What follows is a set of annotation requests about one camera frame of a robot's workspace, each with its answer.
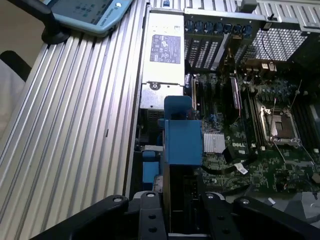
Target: screw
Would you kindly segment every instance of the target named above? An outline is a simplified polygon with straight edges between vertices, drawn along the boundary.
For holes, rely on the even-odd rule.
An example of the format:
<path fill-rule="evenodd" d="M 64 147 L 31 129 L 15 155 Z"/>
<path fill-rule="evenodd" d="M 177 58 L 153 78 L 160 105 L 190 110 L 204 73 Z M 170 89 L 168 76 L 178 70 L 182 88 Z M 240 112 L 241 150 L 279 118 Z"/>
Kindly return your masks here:
<path fill-rule="evenodd" d="M 250 201 L 248 199 L 244 199 L 244 198 L 240 199 L 240 202 L 242 202 L 243 204 L 249 204 L 250 203 Z"/>
<path fill-rule="evenodd" d="M 122 201 L 122 199 L 120 197 L 116 197 L 113 199 L 114 202 L 119 203 Z"/>
<path fill-rule="evenodd" d="M 206 196 L 208 197 L 208 199 L 213 199 L 214 195 L 212 193 L 207 193 Z"/>

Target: label sticker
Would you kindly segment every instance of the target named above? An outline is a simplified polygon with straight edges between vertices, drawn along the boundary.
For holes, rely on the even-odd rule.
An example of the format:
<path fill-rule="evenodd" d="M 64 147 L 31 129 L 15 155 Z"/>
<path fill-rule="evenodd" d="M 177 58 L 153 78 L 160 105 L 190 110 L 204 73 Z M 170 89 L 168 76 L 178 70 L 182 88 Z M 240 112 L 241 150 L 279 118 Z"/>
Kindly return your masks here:
<path fill-rule="evenodd" d="M 236 169 L 242 173 L 243 175 L 248 173 L 248 170 L 244 168 L 244 166 L 241 163 L 235 163 L 234 166 L 236 167 Z"/>
<path fill-rule="evenodd" d="M 180 64 L 181 38 L 179 36 L 153 35 L 150 61 Z"/>

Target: cpu socket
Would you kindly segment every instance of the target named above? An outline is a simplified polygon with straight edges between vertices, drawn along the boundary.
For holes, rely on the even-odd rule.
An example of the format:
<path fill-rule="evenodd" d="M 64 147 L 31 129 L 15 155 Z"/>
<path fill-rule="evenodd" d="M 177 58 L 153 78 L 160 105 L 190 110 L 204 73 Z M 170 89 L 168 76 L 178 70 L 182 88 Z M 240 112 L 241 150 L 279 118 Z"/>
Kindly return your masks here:
<path fill-rule="evenodd" d="M 292 114 L 287 109 L 260 108 L 264 138 L 277 145 L 299 146 L 299 137 Z"/>

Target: motherboard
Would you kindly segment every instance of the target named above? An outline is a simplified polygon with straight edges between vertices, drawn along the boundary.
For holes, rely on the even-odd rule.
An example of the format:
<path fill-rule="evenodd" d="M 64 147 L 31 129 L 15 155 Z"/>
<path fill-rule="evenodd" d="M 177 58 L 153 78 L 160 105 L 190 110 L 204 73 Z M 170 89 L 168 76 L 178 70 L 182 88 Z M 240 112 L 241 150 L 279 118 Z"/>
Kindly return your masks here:
<path fill-rule="evenodd" d="M 204 154 L 197 171 L 208 191 L 235 193 L 244 186 L 259 193 L 320 190 L 311 97 L 302 80 L 276 71 L 266 63 L 227 76 L 186 76 L 186 94 L 195 118 L 202 120 Z"/>

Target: metal mesh grille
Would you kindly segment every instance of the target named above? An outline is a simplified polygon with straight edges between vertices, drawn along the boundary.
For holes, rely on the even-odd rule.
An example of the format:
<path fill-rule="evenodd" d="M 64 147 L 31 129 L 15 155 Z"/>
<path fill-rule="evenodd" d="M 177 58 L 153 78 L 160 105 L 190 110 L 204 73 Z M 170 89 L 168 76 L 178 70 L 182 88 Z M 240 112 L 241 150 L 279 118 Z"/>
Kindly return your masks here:
<path fill-rule="evenodd" d="M 209 50 L 209 53 L 208 53 L 208 56 L 206 57 L 205 59 L 205 63 L 204 63 L 204 66 L 203 68 L 205 69 L 208 69 L 210 67 L 210 63 L 214 57 L 214 54 L 215 54 L 215 51 L 216 51 L 216 48 L 218 46 L 218 43 L 216 41 L 214 41 L 212 44 L 211 44 L 211 47 L 210 47 L 210 50 Z"/>
<path fill-rule="evenodd" d="M 209 45 L 209 41 L 206 41 L 205 44 L 202 44 L 198 61 L 196 61 L 196 65 L 195 65 L 196 68 L 201 67 L 201 64 L 202 64 L 202 61 L 203 61 L 204 56 L 206 54 L 208 45 Z"/>
<path fill-rule="evenodd" d="M 189 50 L 189 44 L 190 44 L 190 40 L 189 39 L 185 39 L 184 40 L 184 58 L 187 58 L 187 54 L 188 54 L 188 50 Z"/>
<path fill-rule="evenodd" d="M 242 54 L 244 53 L 245 49 L 246 49 L 247 45 L 241 45 L 238 49 L 238 51 L 236 52 L 234 59 L 235 62 L 237 63 L 240 59 L 240 57 L 242 56 Z"/>
<path fill-rule="evenodd" d="M 147 111 L 147 121 L 149 132 L 156 132 L 158 127 L 158 119 L 164 118 L 164 111 L 148 110 Z"/>
<path fill-rule="evenodd" d="M 194 62 L 196 60 L 199 44 L 200 44 L 199 40 L 193 40 L 192 42 L 189 59 L 188 59 L 191 67 L 194 65 Z"/>
<path fill-rule="evenodd" d="M 306 40 L 307 36 L 301 36 L 301 33 L 292 29 L 259 30 L 244 58 L 270 60 L 271 57 L 274 61 L 287 61 Z"/>

